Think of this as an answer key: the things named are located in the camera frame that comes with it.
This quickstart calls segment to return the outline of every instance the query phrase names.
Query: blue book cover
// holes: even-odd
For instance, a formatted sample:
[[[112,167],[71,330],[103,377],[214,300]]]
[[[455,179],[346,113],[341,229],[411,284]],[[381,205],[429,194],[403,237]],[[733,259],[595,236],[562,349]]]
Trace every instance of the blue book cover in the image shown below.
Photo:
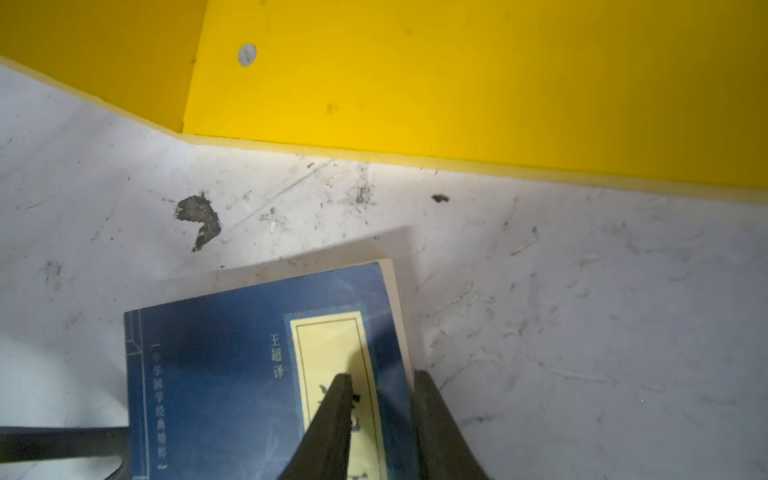
[[[135,480],[278,478],[341,372],[348,479],[418,478],[388,260],[133,310],[125,335]]]

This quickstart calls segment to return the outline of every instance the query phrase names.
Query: scratch mark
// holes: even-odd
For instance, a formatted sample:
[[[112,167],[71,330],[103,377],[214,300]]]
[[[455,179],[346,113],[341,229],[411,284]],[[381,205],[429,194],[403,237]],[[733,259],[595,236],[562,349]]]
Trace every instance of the scratch mark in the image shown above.
[[[528,358],[532,362],[539,365],[542,369],[550,373],[553,373],[566,380],[576,380],[577,382],[600,383],[601,385],[608,385],[608,386],[617,385],[616,380],[612,379],[610,376],[607,376],[607,375],[601,375],[599,373],[574,372],[573,370],[561,369],[556,366],[548,365],[547,363],[544,363],[541,360],[538,360],[532,356],[529,356]]]
[[[513,388],[515,387],[515,384],[518,382],[518,376],[515,374],[512,374],[507,377],[507,383],[504,387],[504,393],[510,393]]]
[[[681,414],[683,417],[685,417],[685,418],[686,418],[686,419],[687,419],[689,422],[691,422],[691,423],[693,423],[695,426],[697,426],[697,427],[701,428],[701,423],[699,423],[699,421],[698,421],[698,420],[696,420],[696,419],[695,419],[693,416],[691,416],[691,414],[690,414],[690,413],[688,413],[688,412],[686,412],[685,410],[683,410],[682,412],[680,412],[680,414]]]
[[[49,260],[45,262],[45,265],[40,269],[45,275],[45,285],[51,287],[53,290],[61,290],[61,268],[63,265],[56,260]]]
[[[515,198],[512,200],[512,211],[509,213],[509,217],[507,217],[507,220],[504,222],[504,226],[502,227],[502,232],[505,232],[509,230],[509,223],[512,221],[512,218],[515,216],[515,212],[518,209],[518,196],[515,195]]]
[[[474,417],[469,417],[468,419],[463,419],[461,422],[459,422],[459,425],[462,427],[466,427],[468,425],[478,425],[481,423],[493,422],[497,418],[498,415],[477,415]]]
[[[600,259],[600,255],[596,255],[594,253],[588,253],[587,255],[583,255],[581,259],[578,261],[578,266],[587,266],[590,263],[595,263]]]
[[[699,396],[702,402],[706,403],[712,403],[714,405],[722,405],[722,406],[737,406],[739,405],[739,401],[736,399],[714,399],[710,396],[701,395]]]
[[[38,464],[39,464],[39,463],[40,463],[40,462],[35,462],[35,463],[33,463],[33,464],[32,464],[32,465],[29,467],[29,468],[27,468],[27,471],[26,471],[26,472],[22,473],[22,476],[20,476],[20,477],[18,478],[18,480],[22,480],[22,478],[24,478],[25,476],[27,476],[27,474],[28,474],[28,473],[29,473],[29,472],[30,472],[30,471],[31,471],[31,470],[32,470],[34,467],[38,466]]]
[[[467,303],[462,306],[462,309],[458,312],[459,316],[464,316],[465,313],[467,313],[467,309],[472,306],[474,302],[477,301],[477,299],[480,298],[480,292],[476,292],[475,295],[472,295],[472,298],[469,299]]]
[[[690,241],[692,241],[692,240],[695,240],[695,239],[697,239],[697,238],[699,238],[699,237],[703,236],[705,232],[706,232],[705,230],[702,230],[702,231],[700,231],[699,233],[695,233],[695,234],[691,235],[690,237],[687,237],[687,238],[685,239],[685,241],[687,241],[687,242],[690,242]]]
[[[683,282],[685,280],[688,280],[690,278],[690,272],[686,272],[683,276],[671,276],[670,281],[671,282]]]
[[[464,288],[464,292],[462,292],[461,294],[459,294],[459,296],[457,296],[456,298],[454,298],[454,299],[453,299],[453,300],[452,300],[450,303],[448,303],[447,305],[445,305],[445,306],[443,306],[443,307],[441,307],[441,308],[438,308],[437,310],[435,310],[435,311],[434,311],[434,312],[432,312],[432,313],[428,313],[428,314],[426,315],[426,318],[430,318],[430,317],[433,317],[433,316],[437,315],[438,313],[444,312],[445,310],[447,310],[447,309],[451,308],[452,306],[454,306],[456,303],[459,303],[459,302],[461,302],[461,301],[462,301],[462,299],[463,299],[465,296],[467,296],[467,295],[469,294],[469,292],[471,292],[471,291],[472,291],[472,287],[473,287],[474,285],[475,285],[475,282],[468,282],[468,283],[467,283],[467,286]]]
[[[440,363],[440,361],[441,361],[441,360],[443,360],[444,358],[445,358],[445,354],[443,353],[441,356],[439,356],[439,357],[437,358],[437,360],[435,360],[434,362],[432,362],[432,363],[429,365],[429,368],[431,368],[431,369],[434,369],[434,368],[435,368],[435,365],[437,365],[438,363]]]
[[[417,285],[413,291],[418,292],[427,282],[435,278],[436,275],[437,275],[437,272],[430,272],[429,275],[424,277],[424,280],[419,285]]]
[[[762,463],[760,463],[760,461],[759,461],[759,460],[755,460],[755,465],[757,465],[757,468],[759,468],[759,469],[760,469],[760,473],[762,473],[762,474],[763,474],[763,478],[768,478],[768,472],[766,471],[766,467],[765,467],[765,465],[763,465]]]
[[[429,344],[429,348],[434,350],[437,344],[440,342],[440,340],[442,340],[442,337],[444,337],[445,335],[446,335],[445,330],[443,329],[438,330],[437,336],[432,340],[432,343]]]
[[[37,207],[40,207],[40,206],[42,206],[42,205],[45,205],[45,204],[47,204],[48,202],[50,202],[51,200],[54,200],[54,199],[55,199],[57,196],[58,196],[58,195],[53,195],[53,196],[51,196],[51,197],[49,197],[49,198],[46,198],[46,199],[45,199],[45,200],[43,200],[42,202],[37,202],[36,204],[34,204],[34,205],[30,205],[29,207],[24,207],[24,210],[32,210],[33,208],[37,208]]]
[[[627,240],[627,248],[635,255],[641,255],[645,253],[673,253],[673,252],[690,252],[691,250],[700,248],[701,244],[690,245],[686,247],[656,247],[647,248],[640,247],[632,240]]]
[[[528,327],[528,321],[523,320],[523,323],[520,324],[518,328],[514,328],[513,326],[508,326],[507,331],[504,332],[504,335],[502,338],[507,338],[509,336],[523,336],[525,334],[525,329]]]
[[[640,388],[648,392],[667,393],[667,386],[662,383],[652,383],[650,385],[641,385]]]
[[[316,174],[317,172],[321,171],[323,168],[325,168],[328,165],[330,165],[332,161],[333,160],[328,160],[328,161],[323,162],[318,168],[315,168],[314,170],[310,171],[308,174],[306,174],[303,177],[301,177],[299,180],[296,180],[291,185],[288,185],[287,187],[283,188],[281,191],[277,192],[275,195],[273,195],[272,197],[267,199],[260,207],[258,207],[253,212],[251,212],[247,217],[243,218],[241,221],[235,223],[232,227],[227,229],[227,231],[235,229],[235,228],[239,227],[240,225],[242,225],[243,223],[247,222],[254,215],[258,214],[260,211],[264,210],[269,205],[271,205],[272,202],[274,202],[275,200],[277,200],[278,198],[280,198],[284,194],[287,194],[288,192],[290,192],[291,190],[296,188],[296,186],[301,184],[304,180],[306,180],[309,177],[312,177],[314,174]]]
[[[533,227],[533,237],[529,238],[527,242],[523,243],[521,246],[517,247],[512,251],[512,253],[509,254],[510,257],[514,257],[518,253],[522,253],[525,251],[525,249],[529,248],[534,243],[538,242],[538,232],[536,231],[536,227]]]
[[[447,386],[450,382],[453,382],[456,377],[458,377],[463,371],[468,369],[471,366],[474,366],[477,363],[480,362],[493,362],[493,363],[500,363],[502,360],[502,355],[500,353],[488,353],[485,348],[482,348],[476,352],[469,354],[469,359],[464,365],[458,366],[456,371],[454,371],[451,375],[449,375],[442,384],[440,384],[440,387],[438,387],[438,390],[443,390],[445,386]]]

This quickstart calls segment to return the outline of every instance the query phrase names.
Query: dark stain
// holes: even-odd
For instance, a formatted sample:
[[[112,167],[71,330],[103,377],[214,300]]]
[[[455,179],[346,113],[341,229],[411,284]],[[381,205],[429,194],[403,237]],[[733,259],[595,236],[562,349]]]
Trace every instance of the dark stain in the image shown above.
[[[192,247],[193,252],[203,248],[203,245],[221,233],[219,216],[214,212],[210,206],[210,201],[203,192],[200,192],[200,195],[192,195],[180,201],[176,205],[175,217],[178,220],[203,224],[197,231],[197,239],[194,242],[194,247]]]
[[[400,28],[402,29],[402,32],[406,34],[406,37],[410,37],[413,35],[413,31],[411,28],[406,24],[406,21],[402,18],[397,19],[397,23],[400,25]]]
[[[355,203],[358,205],[367,205],[371,203],[371,187],[369,185],[366,184],[362,187],[358,187]]]
[[[512,389],[515,387],[515,383],[518,382],[518,376],[517,375],[510,375],[507,377],[507,382],[504,387],[504,393],[510,393]]]
[[[722,405],[722,406],[738,406],[739,401],[736,399],[713,399],[712,397],[701,395],[699,397],[702,402],[706,403],[713,403],[714,405]]]
[[[648,392],[667,393],[667,386],[662,383],[652,383],[650,385],[641,385],[641,389]]]
[[[520,325],[520,328],[518,328],[518,336],[525,335],[525,329],[528,328],[528,321],[523,320],[523,323]]]
[[[460,423],[462,427],[466,427],[467,425],[479,425],[481,423],[486,422],[493,422],[496,420],[497,415],[478,415],[475,417],[469,417],[468,419],[463,419]]]
[[[61,268],[63,266],[56,260],[49,260],[40,269],[45,275],[45,285],[57,292],[61,290]]]
[[[670,281],[671,282],[684,282],[685,280],[688,280],[690,278],[690,272],[686,272],[684,275],[681,276],[671,276]]]
[[[64,321],[64,330],[69,330],[73,326],[77,325],[77,323],[80,321],[81,315],[70,315],[65,321]]]

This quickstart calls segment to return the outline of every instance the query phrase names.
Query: dirty white surface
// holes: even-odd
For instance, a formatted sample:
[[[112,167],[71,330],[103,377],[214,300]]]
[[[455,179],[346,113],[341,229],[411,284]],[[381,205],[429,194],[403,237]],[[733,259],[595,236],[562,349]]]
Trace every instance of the dirty white surface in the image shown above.
[[[126,425],[126,310],[391,257],[491,477],[768,478],[766,207],[193,146],[0,69],[0,225],[3,425]]]

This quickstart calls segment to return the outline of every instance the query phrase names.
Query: dirt speck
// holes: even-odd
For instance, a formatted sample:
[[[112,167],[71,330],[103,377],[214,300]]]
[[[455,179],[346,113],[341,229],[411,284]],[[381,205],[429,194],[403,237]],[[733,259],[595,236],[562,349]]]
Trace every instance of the dirt speck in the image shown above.
[[[214,212],[210,206],[210,201],[203,192],[200,192],[200,195],[192,195],[180,201],[176,205],[175,217],[178,220],[203,224],[197,231],[197,239],[194,242],[194,247],[192,247],[193,252],[203,248],[203,245],[221,233],[219,216]]]
[[[705,403],[712,403],[714,405],[721,405],[721,406],[738,406],[739,401],[736,399],[715,399],[710,396],[701,395],[699,396],[702,402]]]
[[[496,415],[477,415],[475,417],[463,419],[461,421],[461,426],[466,427],[467,425],[477,425],[480,423],[493,422],[496,420],[496,417]]]
[[[358,187],[355,203],[358,205],[366,205],[371,203],[371,187],[369,185]]]
[[[45,285],[57,292],[61,290],[61,268],[63,266],[56,260],[49,260],[40,269],[45,275]]]
[[[75,326],[82,317],[82,314],[80,315],[70,315],[65,321],[64,321],[64,330],[69,330],[73,326]]]

